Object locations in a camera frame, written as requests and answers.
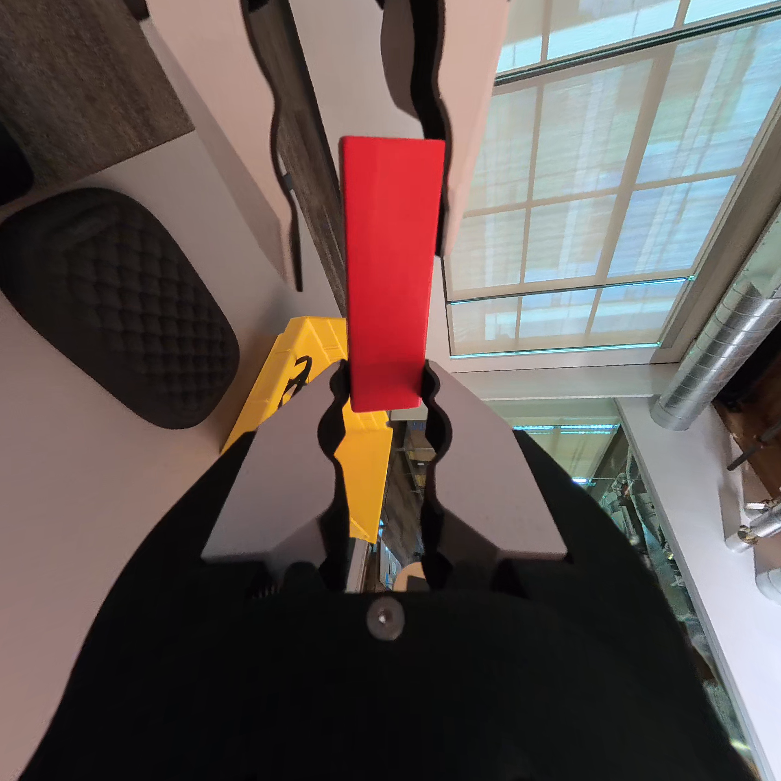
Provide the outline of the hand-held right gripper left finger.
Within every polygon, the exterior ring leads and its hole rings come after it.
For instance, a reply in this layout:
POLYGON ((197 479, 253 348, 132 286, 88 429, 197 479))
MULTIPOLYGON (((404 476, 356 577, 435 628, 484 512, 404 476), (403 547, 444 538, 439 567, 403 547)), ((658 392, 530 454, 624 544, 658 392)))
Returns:
POLYGON ((259 561, 273 577, 298 562, 349 570, 349 512, 336 452, 345 438, 349 366, 321 372, 261 423, 201 552, 209 563, 259 561))

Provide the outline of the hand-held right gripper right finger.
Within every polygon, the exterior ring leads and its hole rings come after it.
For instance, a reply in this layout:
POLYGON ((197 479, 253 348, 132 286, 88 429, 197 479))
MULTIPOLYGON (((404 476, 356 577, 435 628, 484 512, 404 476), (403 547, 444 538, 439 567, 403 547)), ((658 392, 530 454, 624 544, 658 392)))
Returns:
POLYGON ((434 361, 422 399, 428 464, 420 527, 422 567, 443 587, 458 567, 491 580, 503 561, 562 561, 568 554, 513 428, 434 361))

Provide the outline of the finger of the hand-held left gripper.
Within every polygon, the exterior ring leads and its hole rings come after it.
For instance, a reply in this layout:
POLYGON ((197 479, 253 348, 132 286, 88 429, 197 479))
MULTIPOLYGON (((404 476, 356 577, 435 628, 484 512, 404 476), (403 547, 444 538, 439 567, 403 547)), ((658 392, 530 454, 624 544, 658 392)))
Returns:
POLYGON ((249 3, 148 1, 145 35, 205 150, 281 279, 303 291, 298 212, 279 164, 278 100, 249 3))
POLYGON ((436 251, 449 256, 469 199, 508 25, 506 1, 379 1, 391 99, 445 143, 436 251))

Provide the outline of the red rectangular block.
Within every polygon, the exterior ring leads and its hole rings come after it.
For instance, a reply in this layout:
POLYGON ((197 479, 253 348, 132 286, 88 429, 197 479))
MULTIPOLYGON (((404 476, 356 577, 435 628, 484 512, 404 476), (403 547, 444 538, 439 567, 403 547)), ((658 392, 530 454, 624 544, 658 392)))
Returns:
POLYGON ((340 140, 354 412, 422 401, 445 143, 340 140))

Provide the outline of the yellow plastic bin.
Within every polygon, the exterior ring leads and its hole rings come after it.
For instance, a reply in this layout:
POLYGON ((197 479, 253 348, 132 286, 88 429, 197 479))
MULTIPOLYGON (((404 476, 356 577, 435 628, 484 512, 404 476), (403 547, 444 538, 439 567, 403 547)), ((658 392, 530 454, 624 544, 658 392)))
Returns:
MULTIPOLYGON (((224 453, 254 430, 331 364, 347 358, 344 318, 292 318, 277 336, 221 448, 224 453)), ((393 432, 386 412, 354 412, 343 407, 345 438, 337 448, 345 476, 350 536, 374 545, 380 537, 386 473, 393 432)))

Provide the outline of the grey felt mat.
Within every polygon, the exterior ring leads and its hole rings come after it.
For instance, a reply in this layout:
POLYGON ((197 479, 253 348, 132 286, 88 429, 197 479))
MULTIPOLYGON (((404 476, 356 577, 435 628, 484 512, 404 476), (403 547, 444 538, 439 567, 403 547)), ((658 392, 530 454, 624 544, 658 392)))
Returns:
POLYGON ((194 127, 148 43, 146 2, 2 1, 2 188, 63 188, 194 127))

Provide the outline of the large paned window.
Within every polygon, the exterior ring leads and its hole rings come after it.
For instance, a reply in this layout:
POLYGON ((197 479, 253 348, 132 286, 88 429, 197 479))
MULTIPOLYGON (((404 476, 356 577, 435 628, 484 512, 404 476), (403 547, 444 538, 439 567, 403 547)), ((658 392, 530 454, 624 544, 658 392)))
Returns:
POLYGON ((509 2, 458 239, 459 364, 676 359, 779 162, 779 2, 509 2))

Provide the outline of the black quilted pad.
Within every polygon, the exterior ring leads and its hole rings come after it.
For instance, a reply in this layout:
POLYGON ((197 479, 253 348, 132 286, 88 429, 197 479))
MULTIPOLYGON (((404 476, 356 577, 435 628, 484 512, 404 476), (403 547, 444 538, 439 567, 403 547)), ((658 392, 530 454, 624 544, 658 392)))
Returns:
POLYGON ((2 293, 133 414, 204 422, 240 363, 238 339, 179 244, 126 194, 70 190, 2 222, 2 293))

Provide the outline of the metal pipe fitting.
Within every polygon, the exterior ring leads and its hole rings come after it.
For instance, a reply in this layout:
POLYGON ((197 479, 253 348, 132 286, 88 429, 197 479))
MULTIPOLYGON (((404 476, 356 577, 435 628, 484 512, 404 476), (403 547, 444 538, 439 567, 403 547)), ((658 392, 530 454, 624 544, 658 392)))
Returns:
POLYGON ((722 510, 726 548, 733 553, 751 550, 780 532, 780 496, 751 501, 731 497, 722 510))

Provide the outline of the ribbed silver duct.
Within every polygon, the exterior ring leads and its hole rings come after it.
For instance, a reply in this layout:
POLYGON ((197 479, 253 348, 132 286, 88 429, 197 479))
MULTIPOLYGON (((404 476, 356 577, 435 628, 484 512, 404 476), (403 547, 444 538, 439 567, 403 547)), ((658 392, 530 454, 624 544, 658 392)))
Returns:
POLYGON ((739 279, 652 405, 652 420, 666 430, 688 430, 779 320, 779 295, 764 296, 749 279, 739 279))

